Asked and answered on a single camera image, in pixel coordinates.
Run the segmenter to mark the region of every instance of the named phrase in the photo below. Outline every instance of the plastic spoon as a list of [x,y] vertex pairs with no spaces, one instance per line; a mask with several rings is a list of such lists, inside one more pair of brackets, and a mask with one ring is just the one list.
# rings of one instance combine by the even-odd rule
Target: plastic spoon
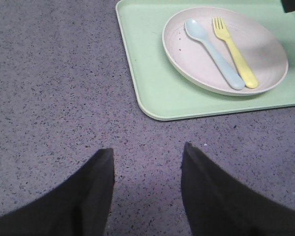
[[207,49],[220,72],[224,76],[227,83],[236,90],[241,90],[245,87],[245,82],[240,78],[237,72],[228,64],[222,55],[216,50],[208,39],[206,30],[198,24],[194,19],[185,21],[185,30],[187,35],[203,44]]

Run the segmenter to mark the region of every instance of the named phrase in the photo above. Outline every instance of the fork handle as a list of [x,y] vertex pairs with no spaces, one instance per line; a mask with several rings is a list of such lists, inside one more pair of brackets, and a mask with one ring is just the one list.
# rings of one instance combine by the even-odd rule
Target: fork handle
[[215,64],[224,76],[227,83],[236,90],[241,90],[245,87],[245,83],[237,74],[237,72],[229,65],[229,63],[222,57],[217,49],[210,43],[210,41],[202,41],[203,45],[211,55]]
[[259,82],[233,40],[229,38],[226,39],[225,42],[232,54],[237,71],[240,74],[241,78],[244,80],[246,86],[251,89],[256,88],[259,85]]

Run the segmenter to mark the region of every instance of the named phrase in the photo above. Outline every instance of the tray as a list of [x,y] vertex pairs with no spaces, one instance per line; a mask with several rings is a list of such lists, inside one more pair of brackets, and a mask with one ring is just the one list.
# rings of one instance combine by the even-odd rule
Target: tray
[[[236,11],[267,28],[283,45],[289,71],[276,88],[253,96],[227,96],[200,88],[171,65],[162,46],[167,20],[183,9],[213,6]],[[295,12],[280,0],[121,0],[117,18],[138,104],[157,120],[195,118],[295,106]]]

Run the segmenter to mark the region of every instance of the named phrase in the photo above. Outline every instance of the yellow fork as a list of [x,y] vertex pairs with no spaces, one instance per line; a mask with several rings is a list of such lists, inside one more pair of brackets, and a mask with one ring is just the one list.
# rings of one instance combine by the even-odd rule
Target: yellow fork
[[256,88],[259,83],[254,73],[251,71],[249,65],[247,64],[246,60],[241,55],[240,51],[233,42],[232,37],[221,17],[215,17],[213,19],[213,28],[216,37],[226,42],[233,57],[237,71],[240,74],[241,78],[244,80],[246,87],[251,89]]

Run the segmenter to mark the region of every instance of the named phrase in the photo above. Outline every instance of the plate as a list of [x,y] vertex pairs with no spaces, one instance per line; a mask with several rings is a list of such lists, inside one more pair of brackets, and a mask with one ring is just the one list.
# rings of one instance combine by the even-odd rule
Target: plate
[[[214,34],[212,18],[216,16],[223,18],[234,43],[254,72],[259,81],[257,88],[232,89],[203,45],[190,39],[184,31],[186,19],[198,21],[207,31],[211,43],[236,69],[226,44]],[[176,13],[163,28],[162,41],[169,61],[180,74],[219,94],[247,96],[266,92],[279,85],[288,71],[286,52],[271,32],[255,20],[223,8],[193,7]]]

